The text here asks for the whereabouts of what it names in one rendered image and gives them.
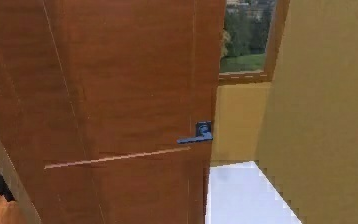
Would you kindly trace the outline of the wooden framed window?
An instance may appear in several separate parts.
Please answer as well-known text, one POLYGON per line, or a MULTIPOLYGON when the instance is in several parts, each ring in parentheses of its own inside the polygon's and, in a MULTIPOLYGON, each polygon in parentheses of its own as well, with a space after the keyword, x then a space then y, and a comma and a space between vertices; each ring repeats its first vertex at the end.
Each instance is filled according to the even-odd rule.
POLYGON ((271 82, 290 0, 226 0, 221 85, 271 82))

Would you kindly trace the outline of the brown wooden room door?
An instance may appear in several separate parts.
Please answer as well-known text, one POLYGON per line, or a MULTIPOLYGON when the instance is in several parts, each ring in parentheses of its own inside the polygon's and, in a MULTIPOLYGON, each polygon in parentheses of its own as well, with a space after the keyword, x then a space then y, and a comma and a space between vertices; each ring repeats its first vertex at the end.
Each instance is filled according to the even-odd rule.
POLYGON ((9 224, 205 224, 226 0, 0 0, 9 224))

